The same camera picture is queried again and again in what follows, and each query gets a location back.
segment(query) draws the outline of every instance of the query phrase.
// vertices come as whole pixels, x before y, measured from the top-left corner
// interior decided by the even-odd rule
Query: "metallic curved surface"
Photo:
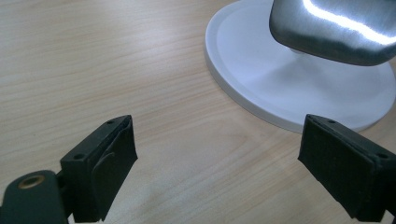
[[[306,114],[358,132],[385,116],[396,95],[388,63],[355,66],[297,54],[275,42],[268,23],[273,1],[243,0],[222,8],[205,33],[213,78],[258,118],[300,133]]]
[[[356,65],[396,55],[396,1],[275,0],[274,39],[292,49]]]

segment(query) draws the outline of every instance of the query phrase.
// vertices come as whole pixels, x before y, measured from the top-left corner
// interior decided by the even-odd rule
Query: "screw hole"
[[[381,159],[387,159],[388,155],[384,154],[384,153],[376,153],[376,156],[381,158]]]
[[[76,156],[73,157],[73,159],[75,159],[75,160],[81,160],[81,159],[83,159],[84,157],[85,157],[84,154],[77,154]]]
[[[45,178],[46,177],[44,177],[43,175],[32,175],[32,176],[26,177],[18,185],[18,188],[19,189],[31,189],[31,188],[41,184]]]

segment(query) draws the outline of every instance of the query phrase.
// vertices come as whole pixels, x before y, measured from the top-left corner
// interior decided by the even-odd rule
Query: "white round base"
[[[362,67],[292,52],[270,34],[271,6],[272,1],[238,1],[208,24],[206,62],[231,98],[257,117],[298,133],[306,114],[360,131],[388,113],[396,95],[388,63]]]

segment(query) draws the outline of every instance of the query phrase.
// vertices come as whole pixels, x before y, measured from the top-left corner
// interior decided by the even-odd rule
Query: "wooden table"
[[[297,161],[301,135],[210,75],[205,28],[231,2],[1,1],[1,195],[132,114],[139,160],[105,223],[355,223]],[[396,107],[361,133],[396,152]]]

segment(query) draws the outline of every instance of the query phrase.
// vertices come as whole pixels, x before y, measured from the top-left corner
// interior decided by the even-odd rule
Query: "wood grain surface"
[[[356,223],[297,161],[301,135],[210,75],[205,28],[232,2],[2,0],[0,200],[131,114],[139,159],[104,223]],[[396,107],[361,133],[396,152]]]

